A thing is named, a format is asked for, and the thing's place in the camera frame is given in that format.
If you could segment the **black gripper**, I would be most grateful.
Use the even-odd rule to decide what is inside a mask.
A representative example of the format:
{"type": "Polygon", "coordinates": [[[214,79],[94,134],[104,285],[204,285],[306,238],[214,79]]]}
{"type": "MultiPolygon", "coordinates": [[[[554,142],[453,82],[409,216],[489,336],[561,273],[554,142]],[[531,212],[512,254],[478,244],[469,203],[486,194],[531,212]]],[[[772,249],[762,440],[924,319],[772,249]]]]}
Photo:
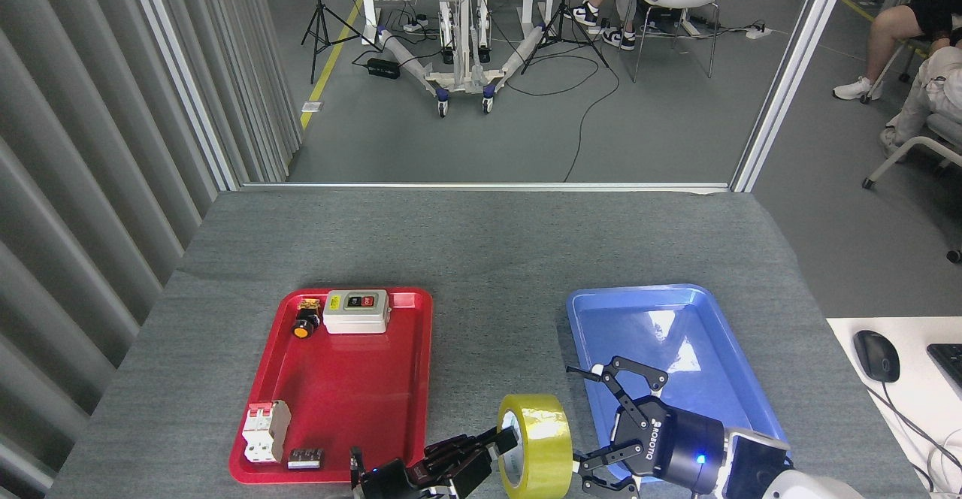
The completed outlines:
{"type": "Polygon", "coordinates": [[[600,371],[566,366],[567,373],[577,373],[584,379],[603,383],[622,406],[616,410],[611,446],[591,453],[573,451],[573,472],[581,479],[582,492],[597,498],[639,498],[635,478],[609,482],[595,475],[599,468],[616,462],[639,477],[652,476],[697,494],[714,491],[725,458],[722,421],[670,407],[660,401],[649,401],[640,405],[647,423],[642,428],[628,415],[628,410],[638,410],[638,404],[616,379],[622,371],[642,376],[655,397],[661,396],[669,379],[666,371],[625,356],[613,356],[611,362],[600,367],[600,371]],[[630,446],[633,444],[640,447],[639,453],[635,446],[630,446]]]}
{"type": "Polygon", "coordinates": [[[490,428],[479,435],[460,434],[424,448],[424,464],[408,467],[396,458],[366,471],[363,459],[352,458],[354,498],[420,498],[432,485],[433,498],[467,498],[492,474],[494,459],[519,444],[512,428],[490,428]],[[429,470],[437,471],[437,481],[429,470]]]}

